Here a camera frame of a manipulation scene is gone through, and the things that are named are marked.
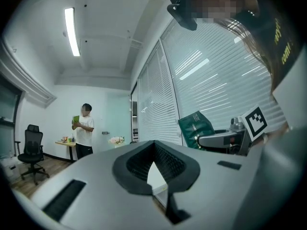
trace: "wooden desk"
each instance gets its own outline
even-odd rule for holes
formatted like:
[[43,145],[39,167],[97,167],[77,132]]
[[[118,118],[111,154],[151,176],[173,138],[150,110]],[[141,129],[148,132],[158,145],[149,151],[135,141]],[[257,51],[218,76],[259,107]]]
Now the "wooden desk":
[[72,147],[76,147],[76,142],[65,142],[64,143],[64,142],[61,142],[61,141],[56,141],[56,144],[69,147],[69,155],[71,157],[71,162],[73,163],[74,160],[72,158]]

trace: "flowers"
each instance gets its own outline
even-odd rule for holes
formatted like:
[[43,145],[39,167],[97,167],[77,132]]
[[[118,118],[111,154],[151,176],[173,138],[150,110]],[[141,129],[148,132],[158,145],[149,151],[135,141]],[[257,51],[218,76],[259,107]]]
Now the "flowers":
[[125,142],[125,137],[121,137],[121,136],[112,137],[109,140],[109,143],[112,143],[112,144],[122,144],[124,142]]

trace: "green bag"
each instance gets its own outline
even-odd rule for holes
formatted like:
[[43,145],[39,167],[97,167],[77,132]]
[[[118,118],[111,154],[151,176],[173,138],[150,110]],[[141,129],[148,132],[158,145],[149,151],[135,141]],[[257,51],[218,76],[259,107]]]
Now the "green bag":
[[200,111],[192,113],[179,121],[179,126],[189,148],[201,149],[197,143],[198,136],[215,134],[211,122]]

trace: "green book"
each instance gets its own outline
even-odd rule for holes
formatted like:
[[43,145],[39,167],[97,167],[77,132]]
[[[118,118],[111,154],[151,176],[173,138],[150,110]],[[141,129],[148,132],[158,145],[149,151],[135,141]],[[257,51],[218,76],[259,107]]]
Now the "green book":
[[78,123],[78,122],[79,122],[79,117],[80,117],[80,116],[73,116],[73,117],[72,117],[72,121],[73,121],[74,123]]

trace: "long hair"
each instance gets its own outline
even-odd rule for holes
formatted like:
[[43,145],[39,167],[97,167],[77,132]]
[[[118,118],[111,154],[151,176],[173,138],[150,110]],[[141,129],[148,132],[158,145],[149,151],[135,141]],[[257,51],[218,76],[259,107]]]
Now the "long hair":
[[278,77],[278,63],[274,56],[265,54],[263,46],[256,42],[255,38],[247,30],[247,28],[235,19],[214,19],[214,23],[225,28],[236,36],[240,37],[244,43],[246,50],[252,54],[259,62],[261,62],[271,75],[272,86],[271,93],[278,86],[280,80]]

